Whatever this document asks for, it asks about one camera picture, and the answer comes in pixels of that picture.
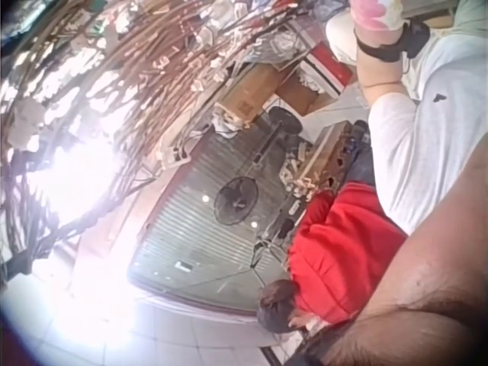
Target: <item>white shirt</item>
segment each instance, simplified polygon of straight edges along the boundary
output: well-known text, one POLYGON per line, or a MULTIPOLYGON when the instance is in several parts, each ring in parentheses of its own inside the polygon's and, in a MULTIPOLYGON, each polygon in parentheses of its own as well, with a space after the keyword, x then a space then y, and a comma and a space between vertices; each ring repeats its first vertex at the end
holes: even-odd
POLYGON ((390 93, 371 108, 377 193, 407 234, 447 194, 486 126, 486 40, 452 35, 425 60, 418 106, 390 93))

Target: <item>brown box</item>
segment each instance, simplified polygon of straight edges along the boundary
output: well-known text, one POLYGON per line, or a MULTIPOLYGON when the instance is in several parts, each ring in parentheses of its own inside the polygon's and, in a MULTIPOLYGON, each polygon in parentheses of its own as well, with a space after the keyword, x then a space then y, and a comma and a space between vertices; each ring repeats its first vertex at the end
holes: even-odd
POLYGON ((327 93, 319 94, 302 85, 295 72, 280 85, 275 94, 292 107, 300 116, 307 116, 336 101, 336 99, 327 93))
POLYGON ((293 68, 278 71, 273 65, 257 63, 220 98, 216 106, 237 124, 250 123, 293 68))

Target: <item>black wristband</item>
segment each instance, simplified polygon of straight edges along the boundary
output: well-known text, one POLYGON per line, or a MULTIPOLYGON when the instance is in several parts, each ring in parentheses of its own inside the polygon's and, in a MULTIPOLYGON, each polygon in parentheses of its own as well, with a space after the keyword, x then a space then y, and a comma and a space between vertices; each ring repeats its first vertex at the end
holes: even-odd
POLYGON ((422 48, 427 44, 430 38, 430 28, 424 23, 411 21, 410 24, 403 25, 403 32, 395 44, 382 45, 378 48, 368 46, 358 41, 358 48, 367 55, 379 59, 385 63, 396 63, 402 59, 402 53, 406 52, 409 59, 419 55, 422 48))

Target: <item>red jacket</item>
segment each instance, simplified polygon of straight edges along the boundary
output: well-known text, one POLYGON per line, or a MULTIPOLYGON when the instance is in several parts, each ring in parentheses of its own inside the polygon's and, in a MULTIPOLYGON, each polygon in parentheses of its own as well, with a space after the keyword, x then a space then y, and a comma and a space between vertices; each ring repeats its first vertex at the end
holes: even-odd
POLYGON ((406 235, 384 215, 373 188, 348 183, 310 202, 289 250, 299 309, 335 324, 367 303, 406 235))

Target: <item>fan grille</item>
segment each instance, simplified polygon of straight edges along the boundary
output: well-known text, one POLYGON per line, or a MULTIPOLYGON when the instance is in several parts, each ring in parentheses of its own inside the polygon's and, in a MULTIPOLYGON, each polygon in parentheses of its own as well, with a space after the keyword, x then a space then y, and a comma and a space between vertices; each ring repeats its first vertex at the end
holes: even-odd
POLYGON ((213 215, 226 226, 244 221, 258 201, 258 185, 249 177, 237 177, 217 193, 213 215))

